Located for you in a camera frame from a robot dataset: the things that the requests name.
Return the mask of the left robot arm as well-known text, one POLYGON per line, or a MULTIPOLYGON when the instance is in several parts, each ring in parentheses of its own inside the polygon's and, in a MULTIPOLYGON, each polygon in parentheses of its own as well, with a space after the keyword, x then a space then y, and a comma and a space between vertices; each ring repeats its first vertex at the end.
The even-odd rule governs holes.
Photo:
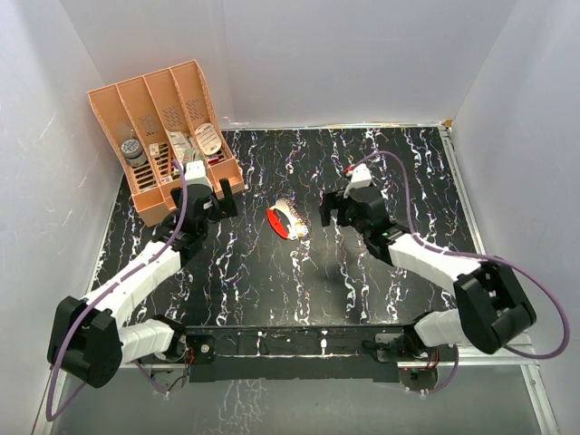
POLYGON ((181 323, 161 314, 140 324, 129 321, 141 302, 201 250, 210 224, 237 215, 228 179, 219 185, 223 198, 202 184, 173 189, 179 209, 158 225, 141 253, 100 288, 57 305, 47 352, 53 367, 101 388, 125 363, 150 355, 175 362, 185 355, 181 323))

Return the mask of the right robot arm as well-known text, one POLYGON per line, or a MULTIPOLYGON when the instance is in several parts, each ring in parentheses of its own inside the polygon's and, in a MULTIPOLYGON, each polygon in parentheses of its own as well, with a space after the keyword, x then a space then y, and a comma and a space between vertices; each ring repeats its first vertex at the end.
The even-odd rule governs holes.
POLYGON ((537 320, 510 267, 421 246, 408 228, 391 220, 375 186, 325 193, 320 217, 325 227, 334 220, 354 228, 374 258, 454 296, 455 308, 422 314, 406 325, 402 342, 414 359, 427 358, 441 345, 464 343, 493 354, 537 320))

